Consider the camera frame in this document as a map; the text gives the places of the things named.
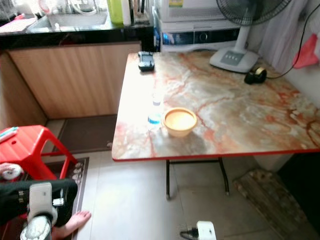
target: red table edge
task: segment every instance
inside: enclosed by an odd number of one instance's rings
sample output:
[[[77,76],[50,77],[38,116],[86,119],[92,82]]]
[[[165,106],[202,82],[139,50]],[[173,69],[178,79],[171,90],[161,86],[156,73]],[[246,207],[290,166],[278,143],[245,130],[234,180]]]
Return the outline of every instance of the red table edge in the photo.
[[[261,151],[261,152],[243,152],[243,153],[226,153],[226,154],[202,154],[202,155],[186,155],[186,156],[162,156],[152,158],[128,158],[116,159],[112,156],[114,162],[137,162],[137,161],[157,161],[157,160],[187,160],[187,159],[210,159],[218,157],[243,157],[243,156],[258,156],[258,155],[276,155],[276,154],[303,154],[303,153],[320,153],[320,148],[300,149],[300,150],[285,150],[285,151]]]

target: table leg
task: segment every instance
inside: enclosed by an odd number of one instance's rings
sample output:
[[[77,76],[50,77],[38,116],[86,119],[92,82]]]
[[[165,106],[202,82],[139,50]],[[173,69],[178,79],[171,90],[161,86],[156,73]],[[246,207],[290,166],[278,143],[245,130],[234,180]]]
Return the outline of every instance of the table leg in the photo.
[[[166,199],[170,199],[170,161],[166,161]]]
[[[228,177],[227,177],[227,173],[226,173],[226,170],[225,170],[224,162],[222,161],[222,157],[218,157],[218,161],[219,161],[220,168],[221,168],[222,175],[223,175],[223,179],[224,179],[225,194],[227,196],[229,196],[229,194],[230,194],[230,192],[229,192],[229,182],[228,182]]]

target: bowl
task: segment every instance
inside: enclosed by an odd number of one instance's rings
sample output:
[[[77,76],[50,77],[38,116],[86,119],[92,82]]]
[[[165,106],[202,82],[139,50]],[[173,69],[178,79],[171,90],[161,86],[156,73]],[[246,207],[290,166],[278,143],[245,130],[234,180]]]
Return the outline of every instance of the bowl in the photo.
[[[162,121],[171,136],[182,138],[196,126],[197,117],[186,108],[174,107],[163,115]]]

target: floor mat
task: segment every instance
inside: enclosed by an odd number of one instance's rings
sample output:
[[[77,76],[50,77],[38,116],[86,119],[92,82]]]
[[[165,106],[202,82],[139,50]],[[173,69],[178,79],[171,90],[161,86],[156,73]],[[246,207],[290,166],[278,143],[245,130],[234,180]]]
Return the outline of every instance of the floor mat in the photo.
[[[282,239],[308,222],[295,198],[272,172],[255,169],[233,184]]]
[[[76,184],[78,185],[78,192],[73,202],[72,214],[81,210],[82,201],[84,197],[86,178],[88,172],[89,165],[89,157],[77,159],[78,163],[73,165],[69,164],[66,178],[74,179]],[[64,161],[58,161],[47,164],[48,168],[59,177],[62,166],[64,165]],[[26,174],[23,176],[25,180],[31,180],[30,176]],[[20,240],[20,233],[22,232],[24,226],[26,224],[26,219],[21,217],[16,217],[6,225],[1,226],[0,228],[0,239],[1,240]],[[66,240],[76,240],[78,236],[78,231],[73,232],[72,235],[65,238]]]
[[[58,138],[72,154],[110,151],[116,123],[117,115],[67,119]]]

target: black pants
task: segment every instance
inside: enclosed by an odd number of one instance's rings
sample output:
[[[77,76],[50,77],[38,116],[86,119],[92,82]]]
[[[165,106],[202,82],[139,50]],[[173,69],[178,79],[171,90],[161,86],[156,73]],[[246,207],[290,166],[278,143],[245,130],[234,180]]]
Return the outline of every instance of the black pants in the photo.
[[[63,206],[60,206],[58,218],[55,226],[61,227],[65,225],[72,216],[74,200],[77,195],[78,185],[71,179],[47,180],[47,181],[17,181],[12,183],[0,183],[0,225],[7,221],[25,214],[27,212],[27,204],[29,199],[24,199],[19,195],[19,191],[29,192],[32,184],[51,183],[52,199],[61,198],[61,193],[65,199]]]

